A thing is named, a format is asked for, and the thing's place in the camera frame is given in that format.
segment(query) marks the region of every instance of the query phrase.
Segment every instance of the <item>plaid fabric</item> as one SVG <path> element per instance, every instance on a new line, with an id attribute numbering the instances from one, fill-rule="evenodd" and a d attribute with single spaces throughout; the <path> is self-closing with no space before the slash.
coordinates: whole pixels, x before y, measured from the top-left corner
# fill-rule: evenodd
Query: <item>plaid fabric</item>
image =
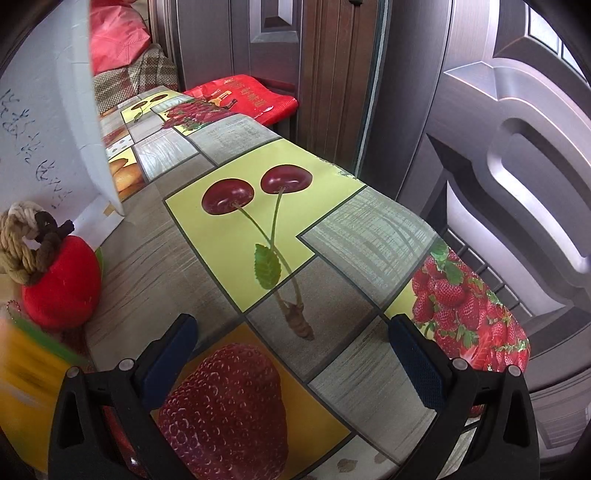
<path id="1" fill-rule="evenodd" d="M 160 85 L 177 90 L 177 68 L 164 56 L 160 45 L 152 43 L 131 65 L 95 76 L 96 107 L 102 114 L 128 98 Z"/>

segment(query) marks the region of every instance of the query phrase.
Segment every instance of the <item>black clamp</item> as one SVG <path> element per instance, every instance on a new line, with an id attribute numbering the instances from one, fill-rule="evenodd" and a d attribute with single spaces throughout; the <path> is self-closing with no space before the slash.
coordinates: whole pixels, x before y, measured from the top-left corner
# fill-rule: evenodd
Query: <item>black clamp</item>
<path id="1" fill-rule="evenodd" d="M 57 400 L 49 448 L 51 480 L 135 480 L 106 427 L 103 406 L 113 407 L 143 469 L 153 480 L 194 476 L 174 453 L 150 410 L 164 402 L 197 342 L 197 322 L 181 314 L 137 361 L 107 372 L 66 373 Z"/>
<path id="2" fill-rule="evenodd" d="M 485 405 L 460 468 L 448 480 L 539 480 L 540 451 L 534 410 L 521 370 L 477 371 L 450 360 L 404 314 L 388 322 L 388 337 L 421 401 L 437 412 L 395 480 L 435 480 L 473 406 Z"/>

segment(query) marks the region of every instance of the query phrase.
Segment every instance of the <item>white paper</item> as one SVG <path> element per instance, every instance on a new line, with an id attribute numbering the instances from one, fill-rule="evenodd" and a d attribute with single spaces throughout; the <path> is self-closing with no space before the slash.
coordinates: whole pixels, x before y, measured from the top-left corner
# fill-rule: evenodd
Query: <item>white paper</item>
<path id="1" fill-rule="evenodd" d="M 87 208 L 95 200 L 119 212 L 122 207 L 100 141 L 88 3 L 58 5 L 25 39 L 0 78 L 0 211 L 32 200 L 58 223 L 73 220 L 74 234 L 82 231 L 83 238 L 96 243 L 106 238 L 110 231 L 105 234 L 105 227 L 113 222 L 105 222 L 99 208 Z M 93 220 L 89 212 L 98 216 Z M 76 225 L 77 218 L 84 219 L 84 228 Z M 102 233 L 93 233 L 93 223 Z"/>

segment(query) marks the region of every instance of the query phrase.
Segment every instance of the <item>yellow square print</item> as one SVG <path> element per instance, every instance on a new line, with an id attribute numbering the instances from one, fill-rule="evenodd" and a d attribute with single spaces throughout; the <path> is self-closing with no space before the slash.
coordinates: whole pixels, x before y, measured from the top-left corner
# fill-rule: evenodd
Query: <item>yellow square print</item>
<path id="1" fill-rule="evenodd" d="M 349 430 L 297 382 L 246 323 L 236 327 L 201 355 L 188 362 L 178 376 L 173 390 L 192 374 L 205 358 L 231 343 L 245 343 L 258 347 L 279 372 L 281 398 L 287 418 L 289 453 L 285 468 L 278 480 L 290 480 L 334 448 L 349 434 Z M 158 420 L 156 412 L 152 412 L 152 416 L 154 420 Z"/>
<path id="2" fill-rule="evenodd" d="M 136 117 L 139 117 L 140 113 L 147 113 L 153 106 L 158 105 L 159 103 L 164 102 L 165 100 L 170 100 L 171 98 L 178 97 L 180 93 L 175 92 L 173 90 L 165 90 L 163 92 L 158 92 L 149 97 L 144 98 L 143 100 L 138 100 L 133 105 L 130 105 L 125 110 L 121 112 L 123 116 L 124 122 L 127 124 L 133 121 Z"/>
<path id="3" fill-rule="evenodd" d="M 412 320 L 414 317 L 413 305 L 416 299 L 417 296 L 413 292 L 413 281 L 411 280 L 407 283 L 406 287 L 403 288 L 400 294 L 386 309 L 384 314 L 389 319 L 392 319 L 395 315 L 398 315 L 399 313 L 405 313 L 406 316 Z M 417 328 L 426 338 L 428 338 L 429 340 L 433 340 L 434 332 L 433 330 L 427 328 L 426 323 L 421 327 L 417 326 Z"/>
<path id="4" fill-rule="evenodd" d="M 134 151 L 131 149 L 131 147 L 126 148 L 121 153 L 111 158 L 109 160 L 109 164 L 112 164 L 115 161 L 117 162 L 116 165 L 118 166 L 118 168 L 126 167 L 127 165 L 131 165 L 132 163 L 138 162 L 135 158 Z"/>
<path id="5" fill-rule="evenodd" d="M 242 212 L 205 212 L 203 194 L 219 180 L 245 180 L 255 195 L 244 211 L 270 236 L 277 195 L 263 192 L 261 179 L 272 167 L 284 164 L 296 165 L 312 174 L 309 187 L 283 194 L 277 216 L 275 245 L 294 271 L 313 256 L 296 235 L 363 187 L 363 183 L 344 175 L 339 167 L 280 139 L 214 170 L 166 200 L 189 241 L 243 312 L 268 291 L 260 286 L 254 271 L 255 244 L 268 244 Z M 279 282 L 286 277 L 282 266 Z"/>

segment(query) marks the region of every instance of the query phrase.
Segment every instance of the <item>glass window pane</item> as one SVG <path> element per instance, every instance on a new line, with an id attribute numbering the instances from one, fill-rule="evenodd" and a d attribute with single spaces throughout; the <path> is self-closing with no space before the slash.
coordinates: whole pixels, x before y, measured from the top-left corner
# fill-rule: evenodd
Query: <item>glass window pane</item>
<path id="1" fill-rule="evenodd" d="M 577 64 L 576 60 L 573 58 L 573 56 L 569 52 L 569 49 L 566 48 L 566 46 L 564 46 L 564 45 L 562 47 L 562 59 L 566 63 L 568 63 L 572 68 L 574 68 L 577 72 L 579 72 L 581 77 L 584 77 L 583 72 L 580 69 L 579 65 Z"/>
<path id="2" fill-rule="evenodd" d="M 530 36 L 558 53 L 558 35 L 549 23 L 530 8 Z"/>

